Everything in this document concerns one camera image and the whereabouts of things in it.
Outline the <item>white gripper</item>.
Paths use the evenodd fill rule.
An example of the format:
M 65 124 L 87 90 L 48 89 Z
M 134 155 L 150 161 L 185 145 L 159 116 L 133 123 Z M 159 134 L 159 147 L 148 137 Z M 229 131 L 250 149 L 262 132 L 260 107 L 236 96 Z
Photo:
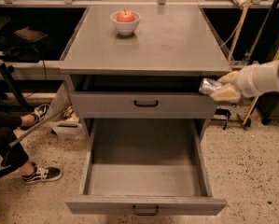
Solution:
M 258 64 L 252 64 L 239 72 L 232 71 L 221 77 L 218 82 L 226 85 L 217 88 L 210 94 L 210 97 L 216 102 L 237 103 L 241 95 L 246 98 L 262 95 L 263 92 L 257 88 L 254 81 L 254 74 L 258 68 Z

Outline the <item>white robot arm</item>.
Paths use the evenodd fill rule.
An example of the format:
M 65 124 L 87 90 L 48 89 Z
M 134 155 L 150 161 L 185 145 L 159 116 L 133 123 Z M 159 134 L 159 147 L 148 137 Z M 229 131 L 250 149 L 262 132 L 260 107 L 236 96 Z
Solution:
M 251 98 L 266 92 L 279 92 L 279 59 L 251 64 L 218 80 L 222 87 L 210 94 L 216 102 L 237 103 L 242 97 Z

